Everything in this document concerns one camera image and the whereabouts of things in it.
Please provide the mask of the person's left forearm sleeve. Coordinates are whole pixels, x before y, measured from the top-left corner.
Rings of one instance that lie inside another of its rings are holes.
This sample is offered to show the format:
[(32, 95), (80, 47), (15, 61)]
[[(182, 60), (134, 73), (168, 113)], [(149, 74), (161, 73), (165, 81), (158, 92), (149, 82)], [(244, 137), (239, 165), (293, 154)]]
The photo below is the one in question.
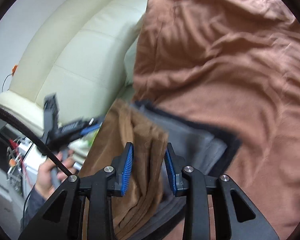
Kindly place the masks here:
[(29, 221), (36, 215), (45, 202), (46, 199), (36, 190), (35, 187), (33, 187), (27, 197), (27, 202), (24, 205), (23, 216), (20, 221), (21, 232), (25, 229)]

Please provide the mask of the person's left hand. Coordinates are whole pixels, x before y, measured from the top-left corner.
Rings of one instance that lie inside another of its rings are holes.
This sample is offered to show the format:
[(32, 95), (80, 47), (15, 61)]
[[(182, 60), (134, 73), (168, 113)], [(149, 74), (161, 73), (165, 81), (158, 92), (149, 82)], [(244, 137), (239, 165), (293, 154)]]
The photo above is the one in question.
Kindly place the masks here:
[[(68, 150), (67, 159), (62, 161), (62, 164), (72, 173), (76, 173), (77, 170), (74, 168), (75, 161), (72, 158), (72, 150)], [(36, 191), (47, 200), (55, 191), (55, 187), (52, 184), (51, 170), (55, 168), (56, 165), (47, 158), (44, 163), (42, 163), (38, 168), (37, 180), (34, 188)]]

